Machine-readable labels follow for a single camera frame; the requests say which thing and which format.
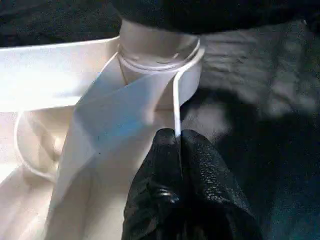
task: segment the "glove finger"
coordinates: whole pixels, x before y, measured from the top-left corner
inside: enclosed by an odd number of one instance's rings
[[[193,225],[200,221],[208,239],[261,239],[245,195],[209,140],[193,130],[182,131],[181,156],[195,203]]]
[[[174,131],[159,130],[136,173],[124,209],[123,240],[175,239],[168,219],[177,215],[182,197],[182,171]]]

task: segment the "white plastic cylinder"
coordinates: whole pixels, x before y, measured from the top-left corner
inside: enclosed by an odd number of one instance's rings
[[[119,53],[130,64],[149,70],[180,67],[199,48],[197,36],[122,21]]]

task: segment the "gloved hand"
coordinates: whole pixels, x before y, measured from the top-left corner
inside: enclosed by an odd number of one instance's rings
[[[159,130],[132,181],[122,240],[257,240],[245,196],[214,146]]]

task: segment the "dark cloth background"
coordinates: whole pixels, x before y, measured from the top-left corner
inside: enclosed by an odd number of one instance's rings
[[[120,25],[106,0],[0,1],[0,47],[111,38]],[[217,146],[265,239],[320,239],[319,37],[295,21],[202,43],[183,128]]]

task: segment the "black object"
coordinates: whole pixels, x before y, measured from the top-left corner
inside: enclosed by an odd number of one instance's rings
[[[307,17],[305,22],[313,33],[320,34],[320,12]]]
[[[112,3],[129,21],[192,34],[307,19],[320,9],[317,0],[112,0]]]
[[[124,209],[122,240],[259,240],[245,196],[214,146],[159,130]]]

